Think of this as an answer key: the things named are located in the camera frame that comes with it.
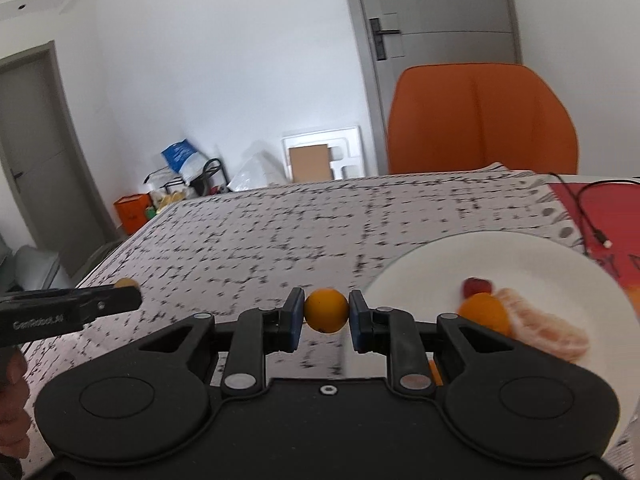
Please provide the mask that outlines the left hand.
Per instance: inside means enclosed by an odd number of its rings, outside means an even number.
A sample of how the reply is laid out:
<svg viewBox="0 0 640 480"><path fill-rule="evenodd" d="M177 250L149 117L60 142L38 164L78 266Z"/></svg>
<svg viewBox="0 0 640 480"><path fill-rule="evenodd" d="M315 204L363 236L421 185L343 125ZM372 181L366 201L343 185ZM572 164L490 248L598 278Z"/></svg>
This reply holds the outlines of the left hand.
<svg viewBox="0 0 640 480"><path fill-rule="evenodd" d="M1 367L1 456L5 463L24 460L29 454L32 420L25 408L29 398L27 369L24 354L12 347L9 359Z"/></svg>

